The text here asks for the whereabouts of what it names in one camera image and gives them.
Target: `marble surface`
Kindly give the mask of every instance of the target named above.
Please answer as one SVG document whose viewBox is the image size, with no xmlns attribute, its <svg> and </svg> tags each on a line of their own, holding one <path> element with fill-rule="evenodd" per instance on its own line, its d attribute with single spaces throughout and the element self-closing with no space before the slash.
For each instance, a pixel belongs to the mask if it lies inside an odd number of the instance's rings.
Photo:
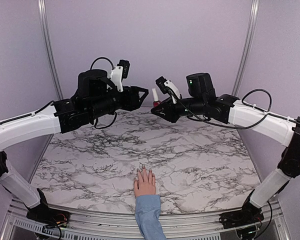
<svg viewBox="0 0 300 240">
<path fill-rule="evenodd" d="M 133 179 L 142 165 L 156 175 L 162 214 L 240 207 L 259 184 L 236 130 L 185 117 L 172 124 L 144 107 L 118 111 L 107 129 L 89 125 L 55 135 L 32 185 L 51 204 L 134 213 Z"/>
</svg>

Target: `blue sleeve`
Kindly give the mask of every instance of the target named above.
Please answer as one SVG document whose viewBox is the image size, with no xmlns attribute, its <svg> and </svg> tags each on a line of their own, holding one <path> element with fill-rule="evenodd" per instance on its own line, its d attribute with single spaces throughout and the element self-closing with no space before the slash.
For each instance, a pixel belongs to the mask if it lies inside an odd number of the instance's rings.
<svg viewBox="0 0 300 240">
<path fill-rule="evenodd" d="M 167 240 L 159 222 L 160 212 L 159 195 L 143 195 L 136 198 L 135 219 L 145 240 Z"/>
</svg>

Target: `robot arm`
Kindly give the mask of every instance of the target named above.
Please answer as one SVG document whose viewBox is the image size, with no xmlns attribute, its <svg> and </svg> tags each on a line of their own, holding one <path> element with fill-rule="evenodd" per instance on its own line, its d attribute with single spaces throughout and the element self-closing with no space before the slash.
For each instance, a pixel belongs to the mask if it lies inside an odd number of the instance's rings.
<svg viewBox="0 0 300 240">
<path fill-rule="evenodd" d="M 171 97 L 151 109 L 151 112 L 171 123 L 175 123 L 181 116 L 192 117 L 203 115 L 203 122 L 209 123 L 215 119 L 224 124 L 233 124 L 234 129 L 250 128 L 266 135 L 283 146 L 285 150 L 277 168 L 248 196 L 242 209 L 226 212 L 220 215 L 220 222 L 224 228 L 239 227 L 264 219 L 261 208 L 275 194 L 283 190 L 291 178 L 300 175 L 300 117 L 292 119 L 273 112 L 268 112 L 254 105 L 244 104 L 235 96 L 224 94 L 216 97 L 210 75 L 197 73 L 186 77 L 190 98 L 172 101 L 174 90 L 169 89 L 160 77 L 156 84 L 163 93 Z"/>
<path fill-rule="evenodd" d="M 133 111 L 140 108 L 148 90 L 122 85 L 129 66 L 128 61 L 120 60 L 110 78 L 102 69 L 82 72 L 73 97 L 52 101 L 37 111 L 0 121 L 0 184 L 23 201 L 29 210 L 27 217 L 51 221 L 59 212 L 49 208 L 44 194 L 14 169 L 4 150 L 39 136 L 67 133 L 89 123 L 96 125 L 99 117 L 112 115 L 118 109 Z"/>
</svg>

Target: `white bottle cap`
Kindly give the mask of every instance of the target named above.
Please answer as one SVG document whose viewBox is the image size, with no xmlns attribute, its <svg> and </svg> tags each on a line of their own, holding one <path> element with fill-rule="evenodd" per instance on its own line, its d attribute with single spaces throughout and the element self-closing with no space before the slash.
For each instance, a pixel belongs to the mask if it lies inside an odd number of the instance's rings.
<svg viewBox="0 0 300 240">
<path fill-rule="evenodd" d="M 158 94 L 157 94 L 157 90 L 155 88 L 152 88 L 152 94 L 153 94 L 154 102 L 158 102 L 159 97 L 158 97 Z"/>
</svg>

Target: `human hand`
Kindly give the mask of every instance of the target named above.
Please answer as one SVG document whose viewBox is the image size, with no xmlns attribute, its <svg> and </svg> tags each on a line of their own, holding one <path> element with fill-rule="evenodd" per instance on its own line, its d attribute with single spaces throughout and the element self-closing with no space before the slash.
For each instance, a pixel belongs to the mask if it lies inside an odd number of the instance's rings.
<svg viewBox="0 0 300 240">
<path fill-rule="evenodd" d="M 142 167 L 142 173 L 137 169 L 137 178 L 134 179 L 134 194 L 135 197 L 143 195 L 155 195 L 156 194 L 156 177 L 152 173 L 152 170 L 147 170 L 145 166 Z"/>
</svg>

